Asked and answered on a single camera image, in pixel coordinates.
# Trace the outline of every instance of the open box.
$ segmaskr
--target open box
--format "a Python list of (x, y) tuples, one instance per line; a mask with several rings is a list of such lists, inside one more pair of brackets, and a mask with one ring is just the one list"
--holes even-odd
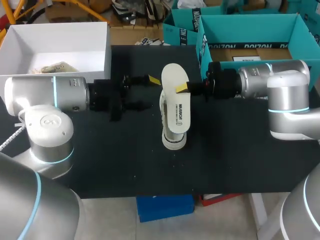
[(172, 15), (178, 28), (198, 32), (201, 15), (222, 15), (226, 13), (225, 0), (204, 0), (207, 7), (178, 9), (178, 0), (174, 0)]
[(170, 45), (196, 45), (197, 33), (175, 26), (172, 14), (163, 22), (163, 40)]
[[(66, 62), (77, 72), (38, 73)], [(106, 22), (12, 25), (0, 48), (0, 97), (12, 76), (76, 76), (110, 79), (111, 47)]]
[(219, 61), (223, 69), (235, 70), (249, 65), (303, 60), (310, 70), (309, 90), (320, 75), (320, 48), (298, 14), (203, 15), (196, 53), (202, 79), (206, 78), (208, 64), (213, 60)]

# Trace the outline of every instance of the cable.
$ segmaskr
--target cable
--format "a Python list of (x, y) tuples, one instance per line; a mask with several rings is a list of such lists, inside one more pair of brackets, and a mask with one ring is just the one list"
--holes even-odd
[(20, 120), (20, 122), (23, 124), (17, 131), (14, 132), (14, 134), (12, 134), (4, 143), (2, 143), (0, 145), (0, 152), (2, 152), (2, 150), (9, 144), (11, 143), (20, 133), (23, 132), (23, 130), (25, 130), (26, 125), (25, 125), (25, 120), (22, 118), (22, 114), (25, 114), (26, 111), (28, 110), (35, 110), (35, 109), (41, 109), (43, 107), (48, 107), (47, 105), (35, 105), (35, 106), (31, 106), (31, 107), (27, 107), (25, 109), (22, 109), (19, 113), (18, 113), (18, 118)]
[(12, 134), (4, 143), (0, 145), (0, 152), (9, 144), (11, 143), (23, 130), (25, 130), (26, 125), (20, 127), (14, 134)]
[(42, 8), (39, 11), (37, 11), (35, 14), (33, 14), (30, 19), (26, 22), (26, 24), (33, 24), (34, 21), (40, 17), (42, 14), (44, 14), (46, 11), (46, 8)]

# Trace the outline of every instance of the black table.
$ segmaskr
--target black table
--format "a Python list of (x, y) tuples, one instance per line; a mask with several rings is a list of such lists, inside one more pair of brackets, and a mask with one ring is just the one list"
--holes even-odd
[[(200, 81), (192, 46), (114, 46), (112, 78), (150, 74), (180, 64), (189, 80)], [(143, 112), (127, 111), (120, 122), (103, 112), (68, 113), (74, 125), (76, 162), (60, 180), (81, 198), (136, 195), (290, 192), (319, 163), (317, 141), (282, 141), (268, 127), (262, 99), (191, 99), (187, 144), (178, 151), (162, 143), (161, 87), (134, 87), (132, 99), (152, 102)], [(320, 106), (315, 89), (310, 107)], [(0, 103), (0, 142), (18, 118)], [(26, 133), (4, 149), (13, 157), (29, 147)]]

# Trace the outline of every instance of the metal frame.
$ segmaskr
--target metal frame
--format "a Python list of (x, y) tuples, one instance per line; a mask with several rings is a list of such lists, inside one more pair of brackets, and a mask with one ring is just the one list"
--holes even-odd
[(267, 216), (265, 204), (261, 193), (249, 194), (250, 205), (257, 230), (258, 240), (272, 240), (280, 230), (280, 212), (287, 196), (283, 196), (269, 216)]
[[(86, 5), (84, 5), (82, 2), (78, 1), (78, 0), (52, 0), (53, 2), (66, 2), (66, 3), (73, 3), (77, 6), (79, 6), (79, 8), (85, 10), (87, 13), (95, 16), (97, 19), (99, 19), (102, 22), (107, 22), (110, 23), (106, 18), (104, 18), (103, 16), (101, 16), (100, 14), (96, 13), (95, 11), (93, 11), (91, 8), (87, 7)], [(5, 10), (5, 14), (8, 17), (8, 20), (10, 22), (11, 25), (15, 25), (16, 21), (18, 19), (20, 19), (21, 17), (25, 16), (26, 14), (30, 13), (31, 11), (33, 11), (34, 9), (36, 9), (37, 7), (39, 7), (41, 4), (44, 3), (44, 0), (39, 0), (34, 6), (30, 7), (28, 10), (26, 10), (24, 13), (20, 14), (22, 7), (25, 4), (25, 0), (20, 0), (15, 11), (12, 12), (12, 9), (8, 3), (8, 0), (1, 0), (1, 3), (3, 5), (3, 8)], [(4, 37), (6, 36), (7, 31), (4, 29), (0, 32), (0, 46), (2, 44), (2, 41), (4, 39)]]

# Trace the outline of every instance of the shoe label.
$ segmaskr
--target shoe label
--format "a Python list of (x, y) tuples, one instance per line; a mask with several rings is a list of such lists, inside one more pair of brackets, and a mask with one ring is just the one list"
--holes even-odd
[(180, 28), (179, 36), (180, 36), (180, 45), (188, 45), (187, 30)]
[(201, 16), (201, 9), (200, 8), (193, 8), (192, 9), (192, 24), (193, 24), (193, 31), (198, 32), (199, 29), (199, 21)]
[(182, 123), (182, 104), (175, 105), (175, 124), (181, 126)]

